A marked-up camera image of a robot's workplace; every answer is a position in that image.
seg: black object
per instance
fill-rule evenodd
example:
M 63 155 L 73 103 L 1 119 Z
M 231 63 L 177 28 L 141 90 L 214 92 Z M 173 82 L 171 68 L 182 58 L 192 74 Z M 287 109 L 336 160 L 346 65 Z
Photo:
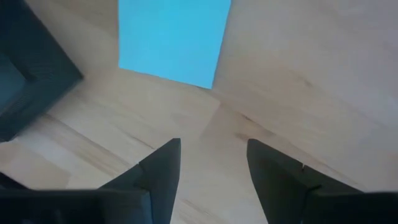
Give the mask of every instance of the black object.
M 11 140 L 81 79 L 23 0 L 0 1 L 0 142 Z
M 398 223 L 397 193 L 363 193 L 255 139 L 248 162 L 269 224 Z
M 0 223 L 168 224 L 180 153 L 180 140 L 173 139 L 98 190 L 29 190 L 0 175 Z

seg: light wood grain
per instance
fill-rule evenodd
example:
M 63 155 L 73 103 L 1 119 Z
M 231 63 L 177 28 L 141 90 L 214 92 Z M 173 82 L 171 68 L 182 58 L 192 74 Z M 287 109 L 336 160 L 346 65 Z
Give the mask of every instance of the light wood grain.
M 85 81 L 0 146 L 23 184 L 96 188 L 181 137 L 172 222 L 266 223 L 245 156 L 257 138 L 361 190 L 398 190 L 395 1 L 233 1 L 212 90 L 118 68 L 116 0 L 28 3 Z

